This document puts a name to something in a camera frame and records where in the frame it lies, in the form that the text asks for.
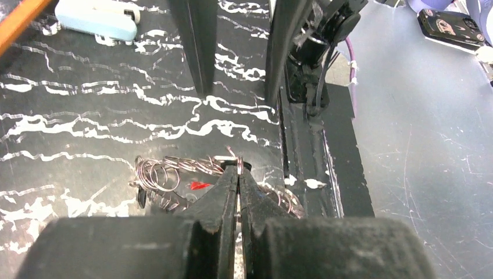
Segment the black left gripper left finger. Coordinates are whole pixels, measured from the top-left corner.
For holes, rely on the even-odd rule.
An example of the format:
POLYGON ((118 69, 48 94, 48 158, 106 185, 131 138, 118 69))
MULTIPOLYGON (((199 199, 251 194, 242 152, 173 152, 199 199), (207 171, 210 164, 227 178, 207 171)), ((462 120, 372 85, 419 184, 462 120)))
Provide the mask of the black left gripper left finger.
POLYGON ((50 222, 18 278, 232 278, 237 169, 173 214, 50 222))

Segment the red key tag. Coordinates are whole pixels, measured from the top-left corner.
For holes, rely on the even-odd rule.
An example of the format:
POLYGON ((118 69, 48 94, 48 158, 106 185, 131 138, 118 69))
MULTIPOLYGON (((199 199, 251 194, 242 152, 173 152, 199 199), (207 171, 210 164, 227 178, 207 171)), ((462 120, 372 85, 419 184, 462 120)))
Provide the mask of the red key tag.
POLYGON ((190 184, 190 190, 196 191, 196 190, 200 190, 200 189, 205 189, 205 188, 210 187, 210 186, 211 186, 210 183, 203 183, 203 182, 199 182, 199 181, 193 181, 190 184))

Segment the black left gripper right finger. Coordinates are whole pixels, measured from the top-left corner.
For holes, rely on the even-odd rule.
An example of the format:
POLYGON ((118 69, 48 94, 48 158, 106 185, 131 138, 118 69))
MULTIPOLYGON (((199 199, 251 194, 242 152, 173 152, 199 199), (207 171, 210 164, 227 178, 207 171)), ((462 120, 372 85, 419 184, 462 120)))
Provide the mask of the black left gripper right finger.
POLYGON ((239 176, 248 278, 434 278, 423 245, 406 224, 375 217, 291 217, 239 176))

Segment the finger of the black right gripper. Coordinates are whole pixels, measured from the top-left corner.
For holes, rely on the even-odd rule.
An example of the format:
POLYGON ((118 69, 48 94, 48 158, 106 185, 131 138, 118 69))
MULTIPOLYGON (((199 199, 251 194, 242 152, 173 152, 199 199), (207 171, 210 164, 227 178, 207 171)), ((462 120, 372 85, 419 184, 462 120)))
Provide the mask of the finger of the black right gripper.
POLYGON ((217 1, 169 2, 194 87, 199 96, 213 93, 217 40, 217 1))
POLYGON ((266 53, 265 101, 276 106, 278 90, 294 37, 312 10, 312 1, 276 1, 266 53))

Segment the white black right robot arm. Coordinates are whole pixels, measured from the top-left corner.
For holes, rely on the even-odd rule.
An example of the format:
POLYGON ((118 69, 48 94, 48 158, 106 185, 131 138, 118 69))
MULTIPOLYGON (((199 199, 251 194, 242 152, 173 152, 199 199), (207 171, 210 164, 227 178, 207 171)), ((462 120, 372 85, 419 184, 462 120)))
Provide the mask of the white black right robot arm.
MULTIPOLYGON (((367 1, 276 1, 266 51, 263 93, 275 106, 284 77, 305 86, 293 102, 310 116, 328 105, 324 78, 336 46, 347 39, 367 1)), ((213 92, 217 33, 216 1, 169 1, 185 57, 199 96, 213 92)))

